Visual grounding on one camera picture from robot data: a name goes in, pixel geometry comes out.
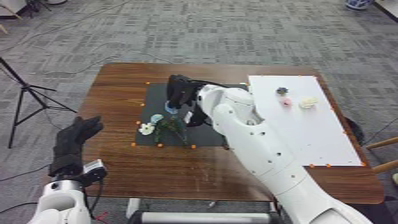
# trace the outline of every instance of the wooden table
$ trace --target wooden table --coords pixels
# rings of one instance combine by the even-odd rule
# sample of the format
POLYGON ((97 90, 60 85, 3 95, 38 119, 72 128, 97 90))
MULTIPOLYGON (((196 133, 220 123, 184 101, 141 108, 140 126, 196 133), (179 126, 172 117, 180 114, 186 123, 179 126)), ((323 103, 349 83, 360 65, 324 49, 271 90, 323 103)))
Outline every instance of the wooden table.
MULTIPOLYGON (((221 147, 195 150, 179 147, 131 147, 145 88, 165 83, 170 74, 220 83, 246 82, 248 74, 312 75, 333 106, 360 159, 353 139, 324 81, 307 67, 252 65, 106 64, 90 87, 79 115, 102 116, 104 130, 85 144, 83 159, 102 159, 108 168, 104 197, 268 201, 266 190, 221 147)), ((316 167, 308 174, 328 194, 346 203, 376 204, 383 200, 371 168, 316 167)))

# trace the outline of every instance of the black tripod stand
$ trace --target black tripod stand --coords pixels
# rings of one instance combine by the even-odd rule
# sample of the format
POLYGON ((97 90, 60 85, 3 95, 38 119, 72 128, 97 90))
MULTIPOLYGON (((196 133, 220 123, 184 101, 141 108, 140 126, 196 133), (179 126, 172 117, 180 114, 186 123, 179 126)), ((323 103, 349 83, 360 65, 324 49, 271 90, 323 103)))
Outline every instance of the black tripod stand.
POLYGON ((10 136, 8 136, 8 148, 12 147, 12 141, 13 141, 13 133, 15 133, 15 126, 28 120, 28 118, 45 109, 51 110, 61 110, 61 111, 72 111, 76 113, 76 111, 56 101, 53 100, 35 89, 42 89, 42 90, 49 90, 49 91, 56 91, 54 89, 44 88, 40 86, 29 85, 19 75, 15 74, 6 62, 3 61, 3 58, 0 57, 0 64, 3 65, 13 81, 19 83, 21 85, 21 91, 19 91, 19 99, 17 99, 17 106, 15 106, 15 114, 13 114, 13 122, 12 122, 12 129, 10 129, 10 136), (28 93, 40 105, 40 108, 31 112, 31 114, 19 120, 19 111, 21 111, 21 101, 22 101, 22 94, 28 93), (49 106, 45 104, 45 101, 38 98, 38 96, 44 97, 44 99, 47 99, 54 104, 58 104, 58 106, 49 106))

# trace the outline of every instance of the gray carpet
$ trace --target gray carpet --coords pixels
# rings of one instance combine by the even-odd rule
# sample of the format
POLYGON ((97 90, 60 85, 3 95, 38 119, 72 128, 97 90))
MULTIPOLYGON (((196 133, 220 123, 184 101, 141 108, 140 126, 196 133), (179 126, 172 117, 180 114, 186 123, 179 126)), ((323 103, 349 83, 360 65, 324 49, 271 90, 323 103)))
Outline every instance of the gray carpet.
MULTIPOLYGON (((42 9, 33 19, 0 21, 8 29, 8 35, 0 33, 0 55, 24 79, 58 90, 53 98, 77 109, 101 64, 111 61, 308 65, 323 74, 346 117, 365 135, 374 133, 398 117, 398 26, 374 7, 351 12, 340 0, 131 0, 113 7, 120 3, 69 0, 51 12, 42 9)), ((45 115, 37 115, 17 128, 6 149, 15 97, 17 85, 0 75, 0 178, 49 163, 56 133, 45 115)), ((28 99, 22 112, 33 108, 28 99)), ((65 127, 72 114, 47 115, 65 127)), ((398 122, 374 141, 398 136, 395 128, 398 122)), ((390 161, 398 147, 374 153, 381 162, 390 161)), ((0 182, 0 210, 37 200, 42 175, 44 171, 0 182)), ((390 173, 378 177, 385 195, 398 197, 390 173)), ((394 211, 398 202, 387 205, 394 211)), ((252 203, 244 207, 253 211, 252 203)), ((124 210, 125 199, 101 200, 97 213, 108 211, 108 223, 122 223, 124 210)), ((33 206, 12 210, 0 215, 0 223, 24 223, 31 212, 33 206)))

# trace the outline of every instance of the robotic hand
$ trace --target robotic hand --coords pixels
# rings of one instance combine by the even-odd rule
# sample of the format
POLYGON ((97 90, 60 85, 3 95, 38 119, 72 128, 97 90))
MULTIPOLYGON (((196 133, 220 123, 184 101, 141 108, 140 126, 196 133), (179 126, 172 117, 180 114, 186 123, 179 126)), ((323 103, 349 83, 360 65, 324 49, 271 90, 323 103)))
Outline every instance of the robotic hand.
POLYGON ((72 125, 56 134, 53 163, 49 165, 51 183, 44 187, 33 218, 28 224, 90 223, 83 188, 101 181, 106 170, 101 160, 81 165, 81 150, 86 139, 102 129, 101 117, 86 120, 76 117, 72 125))
POLYGON ((200 125, 211 118, 212 129, 225 136, 241 165, 268 187, 292 223, 369 224, 356 210, 321 190, 282 136, 255 114, 250 93, 180 75, 170 76, 166 92, 170 108, 195 102, 188 125, 200 125))

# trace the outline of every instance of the white board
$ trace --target white board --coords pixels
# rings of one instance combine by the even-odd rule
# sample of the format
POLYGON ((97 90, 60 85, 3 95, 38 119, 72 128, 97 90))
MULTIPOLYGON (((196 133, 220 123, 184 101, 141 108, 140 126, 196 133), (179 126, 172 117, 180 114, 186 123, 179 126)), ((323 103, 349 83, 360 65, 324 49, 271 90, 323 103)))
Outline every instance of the white board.
POLYGON ((269 123, 287 143, 303 166, 360 166, 339 119, 314 76, 248 76, 257 114, 269 123), (287 88, 291 106, 280 103, 278 87, 287 88), (305 97, 317 104, 301 109, 305 97))

